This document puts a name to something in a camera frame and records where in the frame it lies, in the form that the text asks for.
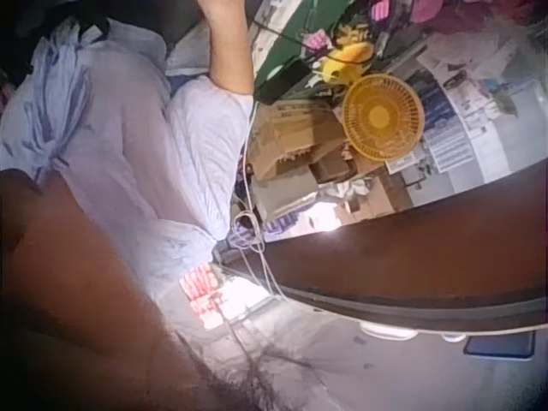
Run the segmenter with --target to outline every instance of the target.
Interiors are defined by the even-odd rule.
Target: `floor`
[[[243,356],[227,330],[200,330],[182,292],[163,301],[171,323],[220,369],[237,369]],[[357,323],[313,313],[296,303],[275,301],[237,326],[247,350],[272,344],[314,372],[271,361],[277,392],[295,409],[310,411],[512,411],[546,387],[548,331],[537,333],[529,362],[482,360],[462,353],[464,343],[419,335],[407,342],[366,336]]]

